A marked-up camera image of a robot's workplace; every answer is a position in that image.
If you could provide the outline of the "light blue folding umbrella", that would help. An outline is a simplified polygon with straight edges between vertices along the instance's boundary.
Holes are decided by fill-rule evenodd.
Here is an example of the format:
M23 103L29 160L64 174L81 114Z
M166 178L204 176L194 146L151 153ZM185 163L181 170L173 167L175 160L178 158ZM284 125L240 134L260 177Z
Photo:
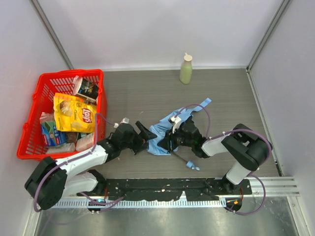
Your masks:
M181 121L186 121L192 114L192 112L199 112L202 109L205 110L205 107L212 102L210 98L206 98L202 103L189 105L177 110L174 110L171 114L167 115L166 117L162 118L159 123L150 126L150 131L157 135L155 139L149 140L148 152L157 155L157 156L166 156L170 155L171 153L168 151L167 147L160 147L158 143L162 141L167 133L172 130L172 123L169 122L171 117L179 114L178 118Z

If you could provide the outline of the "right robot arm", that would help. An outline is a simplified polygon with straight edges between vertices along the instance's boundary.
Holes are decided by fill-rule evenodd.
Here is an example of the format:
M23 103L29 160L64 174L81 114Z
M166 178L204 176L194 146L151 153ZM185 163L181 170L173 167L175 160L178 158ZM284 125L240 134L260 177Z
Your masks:
M173 151L179 146L191 148L199 158L210 158L216 154L228 152L236 162L222 178L223 189L231 194L240 188L240 183L249 174L255 172L272 154L272 144L261 134L243 124L212 138L201 135L192 116L179 122L171 118L172 127L165 132L158 146Z

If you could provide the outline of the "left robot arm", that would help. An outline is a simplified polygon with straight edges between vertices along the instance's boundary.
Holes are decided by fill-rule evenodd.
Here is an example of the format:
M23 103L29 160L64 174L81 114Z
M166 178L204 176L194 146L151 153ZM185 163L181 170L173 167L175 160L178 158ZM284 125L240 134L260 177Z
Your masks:
M136 126L139 133L132 125L120 123L109 137L85 151L56 160L50 156L42 159L25 183L25 189L33 197L34 210L50 209L71 194L102 191L104 178L91 173L89 168L117 158L125 149L138 154L148 148L149 140L157 137L141 122L137 121Z

